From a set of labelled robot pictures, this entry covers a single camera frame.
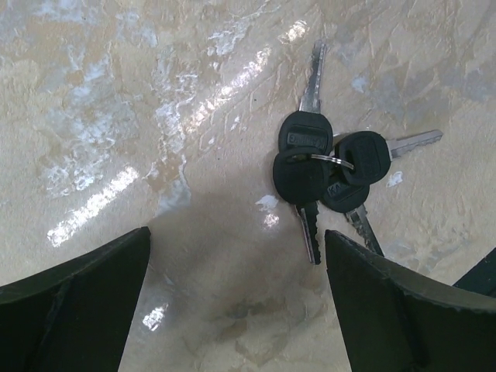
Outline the black headed key bunch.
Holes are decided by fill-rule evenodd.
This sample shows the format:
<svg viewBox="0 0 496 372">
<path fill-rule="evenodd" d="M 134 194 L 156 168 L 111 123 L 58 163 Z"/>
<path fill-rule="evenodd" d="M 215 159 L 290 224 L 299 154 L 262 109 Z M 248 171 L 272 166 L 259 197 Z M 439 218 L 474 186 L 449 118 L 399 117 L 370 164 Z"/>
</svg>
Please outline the black headed key bunch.
<svg viewBox="0 0 496 372">
<path fill-rule="evenodd" d="M 319 40 L 312 51 L 312 74 L 299 108 L 281 125 L 272 171 L 277 193 L 298 213 L 308 257 L 315 265 L 321 262 L 318 204 L 344 214 L 366 247 L 381 255 L 364 206 L 370 186 L 387 175 L 392 160 L 443 136 L 434 129 L 392 140 L 365 130 L 334 140 L 330 121 L 321 113 L 319 96 L 325 55 L 326 45 Z"/>
</svg>

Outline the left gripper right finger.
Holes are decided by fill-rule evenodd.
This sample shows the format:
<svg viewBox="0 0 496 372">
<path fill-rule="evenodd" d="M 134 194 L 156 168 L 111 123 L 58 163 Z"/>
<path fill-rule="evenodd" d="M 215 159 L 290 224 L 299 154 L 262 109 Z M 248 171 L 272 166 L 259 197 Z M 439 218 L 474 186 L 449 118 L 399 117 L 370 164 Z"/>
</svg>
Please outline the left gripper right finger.
<svg viewBox="0 0 496 372">
<path fill-rule="evenodd" d="M 443 284 L 325 233 L 327 275 L 353 371 L 493 371 L 495 298 Z"/>
</svg>

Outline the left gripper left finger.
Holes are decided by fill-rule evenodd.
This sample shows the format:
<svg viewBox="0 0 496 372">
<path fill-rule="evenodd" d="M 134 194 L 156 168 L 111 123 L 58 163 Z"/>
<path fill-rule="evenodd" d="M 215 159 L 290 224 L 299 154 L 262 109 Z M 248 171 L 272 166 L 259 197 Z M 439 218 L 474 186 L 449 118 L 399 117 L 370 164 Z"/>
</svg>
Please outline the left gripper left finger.
<svg viewBox="0 0 496 372">
<path fill-rule="evenodd" d="M 150 259 L 134 229 L 1 288 L 3 371 L 117 371 Z"/>
</svg>

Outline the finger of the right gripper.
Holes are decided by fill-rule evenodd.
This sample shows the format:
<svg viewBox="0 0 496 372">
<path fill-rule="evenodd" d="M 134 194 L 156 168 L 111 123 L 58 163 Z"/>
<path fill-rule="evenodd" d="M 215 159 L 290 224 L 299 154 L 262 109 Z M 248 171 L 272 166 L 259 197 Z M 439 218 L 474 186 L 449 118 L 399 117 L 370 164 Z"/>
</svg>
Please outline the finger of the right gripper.
<svg viewBox="0 0 496 372">
<path fill-rule="evenodd" d="M 473 294 L 495 298 L 495 249 L 467 271 L 454 285 L 458 298 Z"/>
</svg>

